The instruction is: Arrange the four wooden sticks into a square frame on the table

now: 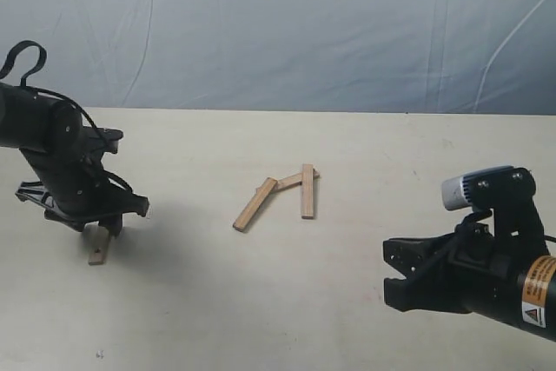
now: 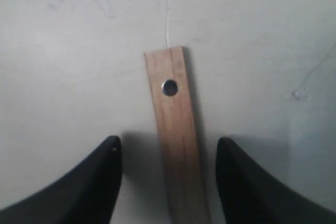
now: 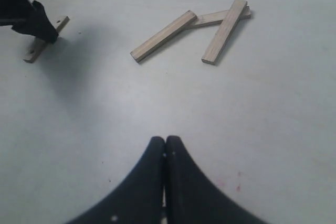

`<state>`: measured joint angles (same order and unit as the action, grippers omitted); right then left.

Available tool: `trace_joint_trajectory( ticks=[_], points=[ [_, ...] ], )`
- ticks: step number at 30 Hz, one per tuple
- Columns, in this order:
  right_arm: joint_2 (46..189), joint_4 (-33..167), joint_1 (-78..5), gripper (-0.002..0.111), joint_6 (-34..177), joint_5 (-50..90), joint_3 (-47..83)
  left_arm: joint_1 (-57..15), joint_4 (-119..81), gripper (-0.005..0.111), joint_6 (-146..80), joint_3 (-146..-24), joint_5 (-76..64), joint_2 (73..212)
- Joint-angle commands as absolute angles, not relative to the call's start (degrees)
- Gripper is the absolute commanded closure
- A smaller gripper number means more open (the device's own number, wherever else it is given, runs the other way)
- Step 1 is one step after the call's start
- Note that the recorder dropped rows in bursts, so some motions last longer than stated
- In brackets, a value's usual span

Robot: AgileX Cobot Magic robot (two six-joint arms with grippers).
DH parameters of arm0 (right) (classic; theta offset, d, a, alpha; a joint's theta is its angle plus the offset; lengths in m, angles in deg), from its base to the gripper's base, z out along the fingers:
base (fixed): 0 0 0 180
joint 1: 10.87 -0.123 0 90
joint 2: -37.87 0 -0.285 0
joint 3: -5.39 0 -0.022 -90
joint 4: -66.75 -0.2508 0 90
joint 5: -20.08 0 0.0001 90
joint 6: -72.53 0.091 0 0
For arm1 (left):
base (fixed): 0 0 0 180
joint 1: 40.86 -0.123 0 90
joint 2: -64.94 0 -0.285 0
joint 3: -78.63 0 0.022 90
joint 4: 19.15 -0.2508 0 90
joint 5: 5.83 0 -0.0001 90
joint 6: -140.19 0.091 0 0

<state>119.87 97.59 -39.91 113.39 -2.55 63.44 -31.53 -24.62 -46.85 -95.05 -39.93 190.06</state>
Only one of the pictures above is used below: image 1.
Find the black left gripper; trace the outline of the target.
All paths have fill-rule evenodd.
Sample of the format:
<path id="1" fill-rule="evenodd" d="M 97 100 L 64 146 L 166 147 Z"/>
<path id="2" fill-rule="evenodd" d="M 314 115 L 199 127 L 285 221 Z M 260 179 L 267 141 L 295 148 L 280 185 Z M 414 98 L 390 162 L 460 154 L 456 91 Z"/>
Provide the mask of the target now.
<path id="1" fill-rule="evenodd" d="M 146 217 L 149 212 L 147 197 L 135 195 L 127 184 L 120 187 L 111 182 L 115 176 L 103 169 L 104 153 L 85 152 L 70 161 L 29 149 L 20 152 L 38 180 L 22 182 L 16 197 L 43 208 L 47 220 L 78 232 L 96 222 L 111 237 L 118 237 L 123 215 Z"/>

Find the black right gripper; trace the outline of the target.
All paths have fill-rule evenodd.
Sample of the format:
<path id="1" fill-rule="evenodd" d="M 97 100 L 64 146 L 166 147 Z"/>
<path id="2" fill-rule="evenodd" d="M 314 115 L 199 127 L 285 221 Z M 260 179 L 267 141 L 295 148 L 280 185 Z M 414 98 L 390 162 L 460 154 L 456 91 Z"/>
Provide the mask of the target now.
<path id="1" fill-rule="evenodd" d="M 450 234 L 390 238 L 384 262 L 407 279 L 385 278 L 383 300 L 398 311 L 547 315 L 550 253 L 536 214 L 466 216 Z"/>

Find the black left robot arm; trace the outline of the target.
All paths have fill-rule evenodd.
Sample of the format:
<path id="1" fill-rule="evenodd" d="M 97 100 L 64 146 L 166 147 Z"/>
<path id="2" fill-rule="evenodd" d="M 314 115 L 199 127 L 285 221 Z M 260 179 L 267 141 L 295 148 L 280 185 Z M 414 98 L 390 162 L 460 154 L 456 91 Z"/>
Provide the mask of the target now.
<path id="1" fill-rule="evenodd" d="M 43 208 L 49 221 L 78 232 L 96 223 L 119 236 L 124 215 L 147 214 L 148 198 L 103 167 L 103 156 L 116 154 L 122 138 L 119 129 L 84 125 L 69 100 L 1 86 L 1 145 L 18 149 L 37 176 L 22 182 L 16 197 Z"/>

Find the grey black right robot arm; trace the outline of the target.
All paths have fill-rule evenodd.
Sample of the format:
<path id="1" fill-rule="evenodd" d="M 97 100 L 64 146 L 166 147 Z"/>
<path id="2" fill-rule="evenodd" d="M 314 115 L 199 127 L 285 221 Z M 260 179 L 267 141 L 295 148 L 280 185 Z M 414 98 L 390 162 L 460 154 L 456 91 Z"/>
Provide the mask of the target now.
<path id="1" fill-rule="evenodd" d="M 471 214 L 453 232 L 382 243 L 385 263 L 400 273 L 383 281 L 383 300 L 400 312 L 477 314 L 548 339 L 555 338 L 555 257 L 509 235 L 503 247 Z"/>

